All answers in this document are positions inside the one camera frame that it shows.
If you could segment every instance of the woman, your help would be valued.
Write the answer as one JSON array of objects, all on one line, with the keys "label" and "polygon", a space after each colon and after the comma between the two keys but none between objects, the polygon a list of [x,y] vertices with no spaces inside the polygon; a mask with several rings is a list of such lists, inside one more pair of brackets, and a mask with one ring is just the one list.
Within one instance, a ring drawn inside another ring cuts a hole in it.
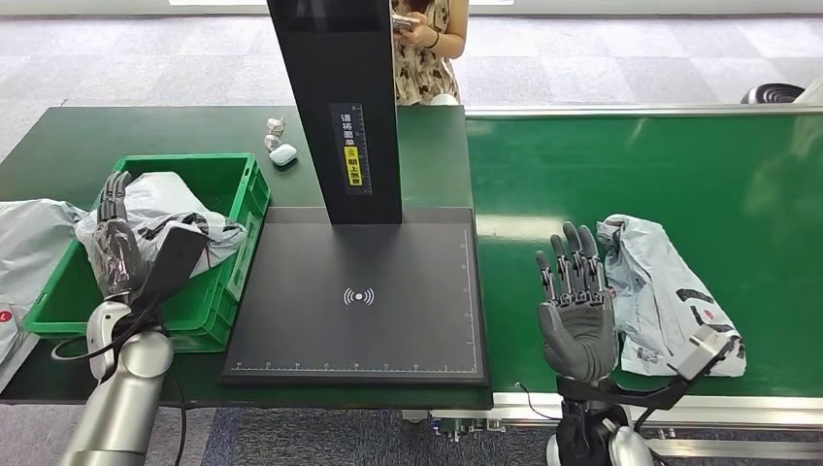
[{"label": "woman", "polygon": [[460,101],[449,59],[463,54],[469,25],[469,0],[392,0],[394,13],[420,21],[395,32],[394,87],[397,103],[414,105]]}]

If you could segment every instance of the gray carpet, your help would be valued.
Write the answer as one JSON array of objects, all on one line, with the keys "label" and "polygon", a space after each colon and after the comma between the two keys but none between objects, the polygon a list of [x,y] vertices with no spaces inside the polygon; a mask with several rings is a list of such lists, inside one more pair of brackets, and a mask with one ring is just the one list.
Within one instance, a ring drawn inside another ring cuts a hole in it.
[{"label": "gray carpet", "polygon": [[[472,17],[454,66],[470,106],[732,103],[759,83],[823,74],[823,17]],[[51,106],[290,103],[267,17],[0,17],[0,160]],[[0,462],[53,464],[78,412],[0,406]],[[149,465],[172,463],[179,422],[160,412]],[[538,465],[549,433],[513,428],[451,444],[392,412],[197,410],[183,464]]]}]

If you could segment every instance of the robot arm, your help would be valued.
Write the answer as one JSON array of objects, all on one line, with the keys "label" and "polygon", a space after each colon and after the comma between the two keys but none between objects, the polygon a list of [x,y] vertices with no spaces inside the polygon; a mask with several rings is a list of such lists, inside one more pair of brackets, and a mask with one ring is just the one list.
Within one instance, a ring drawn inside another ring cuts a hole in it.
[{"label": "robot arm", "polygon": [[[563,225],[568,251],[551,238],[557,278],[541,251],[537,254],[545,301],[538,306],[543,355],[557,372],[563,418],[546,449],[550,466],[651,466],[651,451],[640,435],[654,410],[668,410],[700,376],[732,350],[734,339],[707,325],[689,342],[694,348],[675,356],[675,378],[652,391],[628,390],[609,377],[617,362],[611,295],[591,232]],[[646,407],[633,430],[621,405]]]},{"label": "robot arm", "polygon": [[130,181],[114,173],[98,208],[92,258],[106,299],[86,327],[88,353],[60,361],[88,360],[98,381],[60,466],[140,466],[146,462],[151,428],[174,348],[162,327],[158,304],[185,286],[207,238],[171,228],[148,267],[126,221],[123,198]]}]

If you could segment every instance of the wire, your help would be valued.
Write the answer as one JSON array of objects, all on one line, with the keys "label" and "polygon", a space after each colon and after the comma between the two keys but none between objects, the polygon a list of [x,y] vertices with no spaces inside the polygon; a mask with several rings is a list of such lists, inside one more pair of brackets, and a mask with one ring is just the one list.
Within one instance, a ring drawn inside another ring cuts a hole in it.
[{"label": "wire", "polygon": [[129,326],[129,328],[119,337],[112,340],[111,343],[105,345],[104,347],[98,349],[97,351],[87,352],[86,354],[81,354],[79,356],[61,356],[60,350],[63,348],[71,345],[72,343],[78,342],[80,340],[84,340],[85,337],[75,337],[69,340],[62,341],[58,343],[52,350],[51,350],[51,359],[58,361],[58,362],[79,362],[79,361],[86,361],[93,357],[97,357],[104,352],[121,347],[126,341],[133,337],[135,333],[137,333],[138,328],[143,323],[143,320],[149,316],[149,311],[154,309],[154,306],[157,305],[157,298],[154,298],[151,303],[146,306],[145,309],[140,313],[140,315],[135,319],[135,321]]},{"label": "wire", "polygon": [[532,406],[532,393],[529,391],[529,389],[528,389],[528,388],[526,388],[526,385],[524,385],[524,384],[523,384],[523,383],[521,383],[520,381],[517,381],[517,382],[515,382],[515,383],[514,383],[514,386],[519,386],[520,388],[522,388],[522,389],[523,389],[523,391],[525,391],[525,392],[526,392],[526,399],[529,401],[529,408],[530,408],[530,409],[531,409],[531,410],[532,410],[532,411],[533,411],[536,415],[541,416],[541,417],[545,417],[546,419],[549,419],[549,420],[560,420],[560,419],[559,419],[559,418],[557,418],[557,417],[546,416],[546,415],[544,415],[543,413],[541,413],[541,412],[539,412],[538,410],[536,410],[534,406]]},{"label": "wire", "polygon": [[181,404],[181,440],[180,440],[180,447],[178,448],[178,458],[175,460],[175,466],[180,466],[182,460],[182,451],[185,449],[185,400],[182,397],[182,388],[180,387],[180,382],[178,382],[178,377],[172,374],[172,381],[174,381],[175,386],[178,388],[178,396]]},{"label": "wire", "polygon": [[652,413],[654,413],[654,411],[654,408],[646,408],[643,414],[640,417],[638,417],[638,420],[635,422],[635,432],[639,434],[641,433],[641,427],[643,423],[646,419],[648,419],[649,416],[651,416]]}]

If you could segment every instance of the wireless charging symbol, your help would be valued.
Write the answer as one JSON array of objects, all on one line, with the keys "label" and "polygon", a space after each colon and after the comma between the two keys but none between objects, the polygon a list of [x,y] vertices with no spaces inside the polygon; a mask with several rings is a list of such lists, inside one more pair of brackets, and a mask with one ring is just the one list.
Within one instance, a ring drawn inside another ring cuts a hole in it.
[{"label": "wireless charging symbol", "polygon": [[346,288],[346,291],[343,292],[343,303],[348,306],[357,301],[371,306],[375,302],[375,291],[371,288],[366,288],[364,291],[354,291],[351,288]]}]

